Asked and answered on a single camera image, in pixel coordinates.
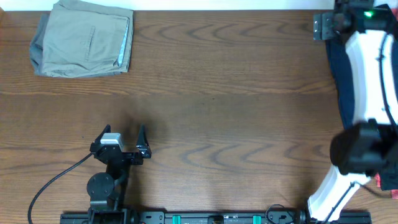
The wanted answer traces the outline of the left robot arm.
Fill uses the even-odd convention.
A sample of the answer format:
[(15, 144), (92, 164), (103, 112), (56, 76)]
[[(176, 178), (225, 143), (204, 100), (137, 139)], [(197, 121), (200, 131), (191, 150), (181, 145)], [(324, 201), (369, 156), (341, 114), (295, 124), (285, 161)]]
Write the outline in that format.
[(124, 152), (121, 134), (112, 133), (110, 125), (91, 143), (90, 152), (106, 165), (106, 171), (93, 175), (86, 186), (90, 196), (89, 223), (139, 223), (137, 212), (124, 208), (123, 203), (131, 166), (140, 166), (152, 156), (143, 124), (136, 148), (137, 152)]

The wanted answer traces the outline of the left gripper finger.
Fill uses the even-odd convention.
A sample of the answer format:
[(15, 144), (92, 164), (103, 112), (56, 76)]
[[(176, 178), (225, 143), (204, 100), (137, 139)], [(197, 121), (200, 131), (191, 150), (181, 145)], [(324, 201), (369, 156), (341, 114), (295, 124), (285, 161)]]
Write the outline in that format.
[(146, 138), (146, 127), (144, 124), (140, 125), (139, 133), (136, 142), (137, 147), (149, 147), (149, 143)]
[(99, 144), (104, 134), (110, 132), (111, 132), (111, 126), (107, 124), (105, 128), (102, 130), (101, 134), (95, 139), (95, 144)]

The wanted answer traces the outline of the navy blue shorts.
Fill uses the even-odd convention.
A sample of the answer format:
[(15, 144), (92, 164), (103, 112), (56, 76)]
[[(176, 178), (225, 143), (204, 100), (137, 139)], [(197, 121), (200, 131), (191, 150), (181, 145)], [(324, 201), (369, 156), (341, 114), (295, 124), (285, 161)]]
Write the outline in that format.
[(353, 125), (354, 88), (351, 64), (345, 47), (338, 40), (327, 40), (326, 54), (338, 93), (338, 106), (345, 129)]

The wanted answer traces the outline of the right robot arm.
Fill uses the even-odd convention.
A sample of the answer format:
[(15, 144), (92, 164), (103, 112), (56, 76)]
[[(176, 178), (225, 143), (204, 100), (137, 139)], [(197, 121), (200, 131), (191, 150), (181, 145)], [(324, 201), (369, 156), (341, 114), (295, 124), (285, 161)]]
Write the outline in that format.
[(314, 38), (341, 37), (351, 65), (353, 125), (335, 136), (331, 168), (307, 201), (306, 221), (333, 223), (360, 188), (397, 162), (397, 95), (392, 71), (396, 16), (373, 1), (336, 1), (314, 16)]

